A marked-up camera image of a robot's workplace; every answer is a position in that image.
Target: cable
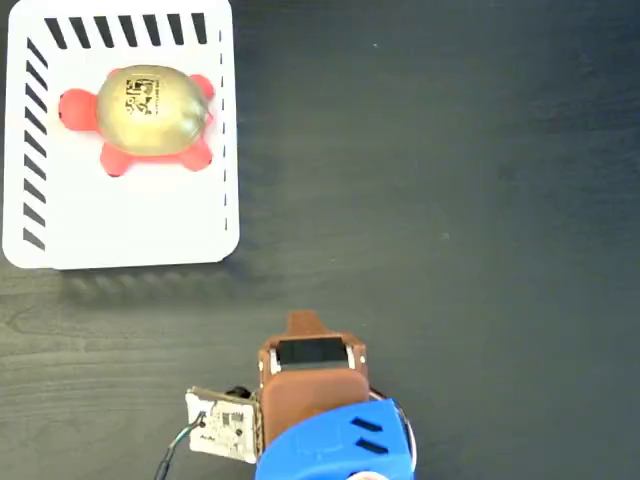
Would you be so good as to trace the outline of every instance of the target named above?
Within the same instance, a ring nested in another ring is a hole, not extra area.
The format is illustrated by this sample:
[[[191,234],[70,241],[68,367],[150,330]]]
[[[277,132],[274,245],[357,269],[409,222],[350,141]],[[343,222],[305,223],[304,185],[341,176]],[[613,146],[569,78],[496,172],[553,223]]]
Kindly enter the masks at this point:
[[[243,387],[242,385],[236,385],[235,387],[231,388],[230,390],[227,390],[226,392],[224,392],[225,395],[231,395],[232,397],[238,397],[238,398],[251,398],[251,390],[249,390],[246,387]]]
[[[173,460],[173,454],[176,451],[180,442],[187,438],[189,434],[198,427],[204,427],[203,419],[206,416],[205,412],[200,412],[196,419],[191,422],[189,425],[184,427],[180,433],[173,439],[173,442],[169,444],[167,448],[167,453],[164,454],[162,461],[160,461],[160,465],[158,465],[158,469],[156,470],[156,474],[153,477],[154,480],[165,480],[169,473],[169,467],[171,466],[171,460]]]
[[[389,398],[385,394],[375,390],[373,387],[369,389],[369,396],[375,400],[386,400],[387,398]],[[407,415],[404,413],[402,407],[395,400],[393,402],[395,403],[396,410],[398,410],[398,413],[400,414],[400,417],[404,421],[404,425],[406,427],[409,449],[411,450],[411,471],[415,472],[416,466],[418,465],[418,446],[416,444],[416,436],[413,433],[411,422],[409,421]]]

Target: blue plastic casing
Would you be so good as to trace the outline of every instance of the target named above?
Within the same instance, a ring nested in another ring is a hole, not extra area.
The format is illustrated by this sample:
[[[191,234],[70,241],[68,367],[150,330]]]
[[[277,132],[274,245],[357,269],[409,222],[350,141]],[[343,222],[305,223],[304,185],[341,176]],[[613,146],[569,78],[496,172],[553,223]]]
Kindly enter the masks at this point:
[[[346,480],[362,471],[413,480],[405,427],[391,399],[337,408],[291,427],[262,454],[255,480]]]

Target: wood grain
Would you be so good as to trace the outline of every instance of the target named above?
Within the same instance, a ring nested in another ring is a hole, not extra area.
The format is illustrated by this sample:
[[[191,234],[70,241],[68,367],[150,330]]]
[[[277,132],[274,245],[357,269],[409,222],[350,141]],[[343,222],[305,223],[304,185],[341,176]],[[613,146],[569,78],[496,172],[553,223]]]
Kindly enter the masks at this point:
[[[368,343],[419,479],[637,478],[634,2],[233,3],[240,248],[0,263],[2,478],[149,477],[184,391],[255,386],[296,308]]]

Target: turtle shell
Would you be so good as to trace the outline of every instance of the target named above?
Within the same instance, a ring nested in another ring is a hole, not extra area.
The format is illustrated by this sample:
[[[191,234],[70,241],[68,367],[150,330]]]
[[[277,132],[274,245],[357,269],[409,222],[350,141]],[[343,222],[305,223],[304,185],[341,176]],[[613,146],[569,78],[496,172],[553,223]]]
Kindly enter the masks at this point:
[[[184,73],[158,65],[113,72],[98,93],[105,141],[132,155],[173,155],[189,148],[207,125],[207,100]]]

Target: circuit board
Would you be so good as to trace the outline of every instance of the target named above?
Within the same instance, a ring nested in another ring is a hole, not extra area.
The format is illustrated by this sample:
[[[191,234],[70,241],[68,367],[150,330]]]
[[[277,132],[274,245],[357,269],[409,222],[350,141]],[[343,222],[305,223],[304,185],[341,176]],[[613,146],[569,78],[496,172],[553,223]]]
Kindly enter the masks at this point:
[[[232,397],[198,387],[185,399],[189,421],[205,413],[204,426],[194,429],[189,448],[194,452],[256,463],[259,455],[259,411],[252,400]]]

